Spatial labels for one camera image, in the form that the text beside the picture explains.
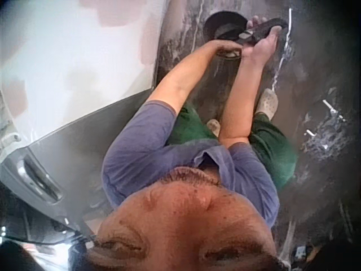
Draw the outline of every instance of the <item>leg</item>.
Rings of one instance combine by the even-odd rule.
[[[249,142],[279,190],[293,176],[297,155],[284,134],[270,121],[277,105],[276,94],[266,89],[259,100]]]
[[[183,144],[194,139],[217,139],[217,137],[204,125],[196,110],[185,104],[175,121],[174,128],[167,140],[167,145]]]

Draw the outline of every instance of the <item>shoe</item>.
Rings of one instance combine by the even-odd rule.
[[[255,114],[264,113],[270,120],[275,115],[278,108],[278,98],[274,91],[265,89],[262,93]]]
[[[220,123],[219,123],[218,120],[216,120],[216,119],[209,120],[209,121],[207,122],[207,127],[208,127],[209,130],[212,131],[212,133],[213,133],[216,137],[219,136],[219,132],[221,131],[221,125],[220,125]]]

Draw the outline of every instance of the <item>door handle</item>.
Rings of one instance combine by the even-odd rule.
[[[16,169],[26,186],[44,201],[54,204],[62,198],[60,189],[56,187],[50,176],[28,161],[27,157],[18,161]]]

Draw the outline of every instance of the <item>blue shirt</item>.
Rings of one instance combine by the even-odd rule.
[[[246,197],[272,227],[279,209],[276,187],[251,145],[226,149],[215,139],[165,146],[177,115],[160,101],[145,103],[110,146],[103,164],[103,185],[113,207],[176,167],[197,168],[211,158],[221,184]]]

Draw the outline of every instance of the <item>wet floor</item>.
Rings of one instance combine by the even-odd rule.
[[[237,11],[281,17],[292,9],[289,49],[275,91],[279,109],[274,124],[299,155],[291,182],[279,193],[281,209],[274,233],[279,245],[289,221],[296,222],[294,242],[329,234],[341,223],[339,203],[359,199],[359,33],[356,11],[346,2],[322,1],[186,1],[173,0],[160,43],[157,80],[201,46],[202,27],[213,13]],[[283,53],[286,33],[262,76],[270,88]],[[239,60],[215,58],[190,101],[201,119],[220,118]]]

